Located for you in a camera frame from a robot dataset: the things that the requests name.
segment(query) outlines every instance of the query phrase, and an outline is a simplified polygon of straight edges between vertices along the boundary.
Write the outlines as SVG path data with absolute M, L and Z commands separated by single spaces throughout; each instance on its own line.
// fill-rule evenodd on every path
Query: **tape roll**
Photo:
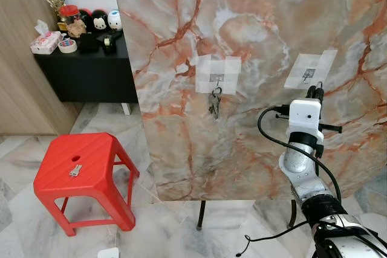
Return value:
M 77 43 L 72 39 L 65 39 L 59 42 L 59 50 L 64 54 L 73 53 L 77 50 Z

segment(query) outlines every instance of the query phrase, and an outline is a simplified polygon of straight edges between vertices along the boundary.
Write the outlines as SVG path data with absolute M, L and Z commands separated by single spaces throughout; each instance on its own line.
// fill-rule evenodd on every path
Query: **black stand leg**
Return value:
M 297 204 L 296 204 L 296 200 L 292 199 L 291 200 L 291 217 L 290 217 L 290 222 L 288 224 L 288 228 L 291 228 L 292 226 L 294 226 L 294 223 L 296 222 L 296 218 L 297 218 Z
M 200 203 L 200 213 L 199 213 L 199 221 L 198 225 L 196 226 L 196 230 L 201 230 L 201 224 L 203 223 L 203 217 L 204 217 L 204 209 L 206 208 L 206 201 L 201 201 Z

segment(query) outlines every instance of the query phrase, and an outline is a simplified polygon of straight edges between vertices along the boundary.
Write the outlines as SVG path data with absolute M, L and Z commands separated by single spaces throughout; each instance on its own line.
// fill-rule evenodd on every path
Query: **tissue box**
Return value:
M 34 54 L 51 54 L 62 39 L 60 31 L 48 31 L 31 43 L 31 51 Z

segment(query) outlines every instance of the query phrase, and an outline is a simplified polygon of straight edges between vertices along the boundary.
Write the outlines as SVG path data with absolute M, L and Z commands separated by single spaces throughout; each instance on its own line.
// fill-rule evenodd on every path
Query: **marble floor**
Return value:
M 211 201 L 201 232 L 196 230 L 198 201 L 163 202 L 157 198 L 151 161 L 138 106 L 125 116 L 120 104 L 84 106 L 72 133 L 109 132 L 115 135 L 140 171 L 134 186 L 132 210 L 136 226 L 122 232 L 115 225 L 80 228 L 67 237 L 33 193 L 32 182 L 52 136 L 0 137 L 0 257 L 95 258 L 118 247 L 120 257 L 235 257 L 246 245 L 244 235 L 264 237 L 286 229 L 290 201 Z M 387 239 L 387 171 L 343 200 L 347 211 Z M 114 171 L 123 196 L 128 173 Z M 104 218 L 91 198 L 69 199 L 71 221 Z M 303 221 L 298 214 L 297 222 Z M 279 239 L 252 243 L 245 258 L 311 257 L 310 230 L 299 228 Z

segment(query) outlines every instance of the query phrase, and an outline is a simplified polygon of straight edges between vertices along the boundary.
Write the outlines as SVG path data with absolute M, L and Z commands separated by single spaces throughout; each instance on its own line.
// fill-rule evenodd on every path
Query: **glass jar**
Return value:
M 80 17 L 78 7 L 75 5 L 62 6 L 60 14 L 65 18 L 65 25 L 69 36 L 79 38 L 82 33 L 86 33 L 86 25 Z

